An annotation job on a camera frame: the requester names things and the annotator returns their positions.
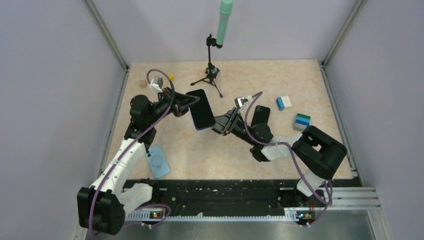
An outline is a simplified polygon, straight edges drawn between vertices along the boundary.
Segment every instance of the speckled tabletop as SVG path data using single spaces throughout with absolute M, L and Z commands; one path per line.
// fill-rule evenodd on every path
M 207 83 L 190 83 L 205 76 L 206 61 L 133 63 L 120 106 L 109 151 L 108 163 L 119 149 L 130 122 L 130 101 L 136 95 L 146 95 L 150 101 L 157 96 L 140 87 L 148 70 L 155 68 L 174 75 L 173 84 L 179 93 L 203 88 L 215 116 L 235 107 L 234 99 L 263 91 L 257 104 L 271 109 L 268 125 L 274 136 L 292 136 L 292 123 L 297 113 L 311 116 L 311 124 L 341 141 L 339 129 L 316 59 L 305 60 L 236 60 L 214 61 L 221 72 L 215 80 L 223 94 Z M 276 98 L 289 96 L 293 107 L 279 111 Z M 156 127 L 152 146 L 161 145 L 171 172 L 161 179 L 298 179 L 291 158 L 257 162 L 249 152 L 251 145 L 230 134 L 218 135 L 212 130 L 195 131 L 190 113 L 176 118 L 168 115 Z M 142 157 L 130 174 L 131 179 L 153 178 L 147 160 Z M 347 157 L 336 172 L 335 179 L 351 179 Z

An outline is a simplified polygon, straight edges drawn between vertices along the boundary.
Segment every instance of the white wall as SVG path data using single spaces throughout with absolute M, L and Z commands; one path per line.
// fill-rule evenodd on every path
M 323 60 L 356 0 L 234 0 L 215 60 Z M 128 63 L 207 61 L 221 0 L 95 0 Z
M 370 0 L 328 74 L 394 239 L 423 239 L 424 1 Z
M 0 239 L 70 239 L 122 79 L 83 1 L 1 1 Z

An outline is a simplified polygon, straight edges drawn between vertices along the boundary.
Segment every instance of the stacked blocks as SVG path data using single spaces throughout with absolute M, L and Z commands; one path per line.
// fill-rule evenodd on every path
M 292 101 L 290 101 L 289 96 L 279 96 L 277 97 L 277 106 L 280 111 L 283 111 L 285 108 L 292 106 Z
M 311 124 L 311 117 L 298 113 L 294 118 L 293 129 L 303 132 Z

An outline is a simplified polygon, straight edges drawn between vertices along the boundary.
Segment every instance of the blue phone case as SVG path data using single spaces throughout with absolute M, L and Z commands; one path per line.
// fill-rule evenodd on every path
M 170 173 L 171 169 L 168 165 L 167 159 L 165 158 L 164 151 L 162 151 L 161 146 L 156 145 L 150 147 L 145 156 L 147 158 L 147 163 L 151 169 L 151 173 L 155 179 L 160 179 L 163 176 Z

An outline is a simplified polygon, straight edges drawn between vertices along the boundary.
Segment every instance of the tripod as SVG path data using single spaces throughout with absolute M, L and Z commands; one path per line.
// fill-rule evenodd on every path
M 218 90 L 219 96 L 222 98 L 223 95 L 221 94 L 220 90 L 218 89 L 217 84 L 214 81 L 214 79 L 217 78 L 217 75 L 220 72 L 220 69 L 215 67 L 211 63 L 211 46 L 217 47 L 217 48 L 220 49 L 220 48 L 222 48 L 222 45 L 218 45 L 217 40 L 215 38 L 212 38 L 212 34 L 210 34 L 206 38 L 206 46 L 207 46 L 207 55 L 209 57 L 209 63 L 207 64 L 207 68 L 204 71 L 206 76 L 204 78 L 200 79 L 200 80 L 197 80 L 195 82 L 190 83 L 190 86 L 194 86 L 195 84 L 200 83 L 200 82 L 208 83 L 208 84 L 214 86 L 216 88 L 216 90 Z

